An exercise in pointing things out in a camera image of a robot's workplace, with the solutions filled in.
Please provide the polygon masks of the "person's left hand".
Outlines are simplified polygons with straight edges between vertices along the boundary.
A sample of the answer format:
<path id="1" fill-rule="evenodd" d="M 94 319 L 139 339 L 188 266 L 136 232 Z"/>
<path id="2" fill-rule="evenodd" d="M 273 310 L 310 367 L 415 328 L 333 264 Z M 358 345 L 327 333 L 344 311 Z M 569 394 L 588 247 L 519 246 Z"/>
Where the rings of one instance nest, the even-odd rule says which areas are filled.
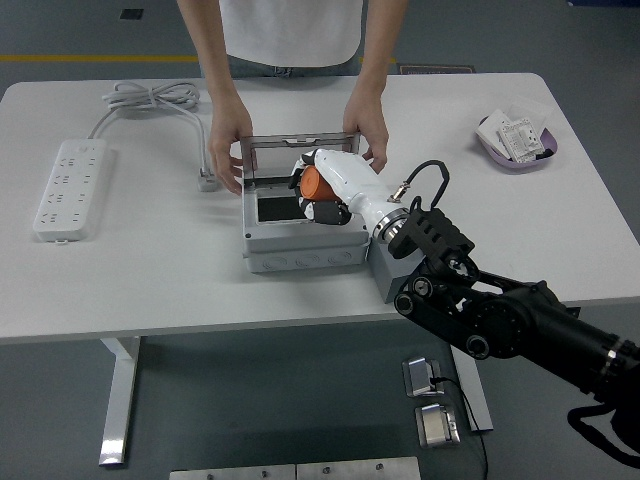
<path id="1" fill-rule="evenodd" d="M 343 131 L 360 133 L 368 143 L 364 159 L 379 174 L 387 164 L 389 133 L 383 115 L 381 95 L 354 90 L 343 115 Z"/>

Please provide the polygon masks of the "person's right hand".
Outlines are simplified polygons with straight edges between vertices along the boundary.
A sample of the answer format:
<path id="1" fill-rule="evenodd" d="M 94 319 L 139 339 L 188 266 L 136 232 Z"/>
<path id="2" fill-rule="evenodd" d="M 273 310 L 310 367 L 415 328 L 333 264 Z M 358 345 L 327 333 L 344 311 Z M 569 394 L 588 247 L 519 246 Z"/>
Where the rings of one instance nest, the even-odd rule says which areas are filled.
<path id="1" fill-rule="evenodd" d="M 240 195 L 239 178 L 242 177 L 243 160 L 231 155 L 231 146 L 244 137 L 253 135 L 250 114 L 238 96 L 214 101 L 214 113 L 208 149 L 214 174 L 231 193 Z"/>

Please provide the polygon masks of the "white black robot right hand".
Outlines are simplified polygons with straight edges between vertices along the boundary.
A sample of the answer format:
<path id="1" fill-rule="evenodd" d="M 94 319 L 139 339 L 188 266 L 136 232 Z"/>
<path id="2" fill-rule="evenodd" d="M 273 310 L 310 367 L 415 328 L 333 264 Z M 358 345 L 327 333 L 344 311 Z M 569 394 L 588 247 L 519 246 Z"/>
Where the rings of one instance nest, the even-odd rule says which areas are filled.
<path id="1" fill-rule="evenodd" d="M 358 154 L 316 149 L 302 154 L 291 172 L 290 188 L 314 167 L 350 213 L 360 215 L 372 237 L 382 238 L 402 226 L 408 216 L 400 202 L 390 201 L 389 187 Z"/>

